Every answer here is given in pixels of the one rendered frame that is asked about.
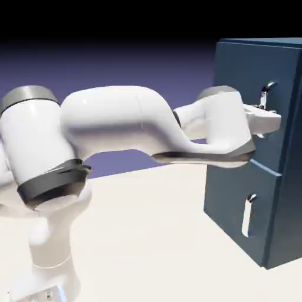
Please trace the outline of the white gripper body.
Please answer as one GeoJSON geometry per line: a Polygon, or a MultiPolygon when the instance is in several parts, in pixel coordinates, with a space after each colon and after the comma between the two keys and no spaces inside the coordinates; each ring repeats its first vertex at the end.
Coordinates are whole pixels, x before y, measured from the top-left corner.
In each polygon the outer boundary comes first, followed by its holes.
{"type": "Polygon", "coordinates": [[[244,110],[252,134],[263,136],[280,128],[281,115],[247,104],[244,104],[244,110]]]}

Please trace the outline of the blue cabinet door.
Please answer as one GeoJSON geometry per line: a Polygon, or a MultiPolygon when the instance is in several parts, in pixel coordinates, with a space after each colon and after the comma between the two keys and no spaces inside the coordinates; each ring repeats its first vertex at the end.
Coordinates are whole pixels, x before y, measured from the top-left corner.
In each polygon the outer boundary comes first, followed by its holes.
{"type": "Polygon", "coordinates": [[[265,267],[282,174],[251,161],[235,169],[209,166],[204,212],[260,267],[265,267]],[[250,237],[241,233],[245,199],[256,193],[250,237]]]}
{"type": "Polygon", "coordinates": [[[280,128],[254,136],[254,159],[282,173],[291,154],[293,133],[302,110],[302,38],[221,39],[216,45],[214,85],[237,89],[244,103],[260,103],[272,83],[266,108],[281,115],[280,128]]]}

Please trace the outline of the blue cabinet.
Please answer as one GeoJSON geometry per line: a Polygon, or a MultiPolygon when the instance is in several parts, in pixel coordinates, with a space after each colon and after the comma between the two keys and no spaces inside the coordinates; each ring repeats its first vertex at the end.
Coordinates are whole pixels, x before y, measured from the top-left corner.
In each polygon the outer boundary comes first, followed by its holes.
{"type": "Polygon", "coordinates": [[[266,269],[302,258],[302,110],[299,121],[293,133],[291,154],[281,173],[266,269]]]}

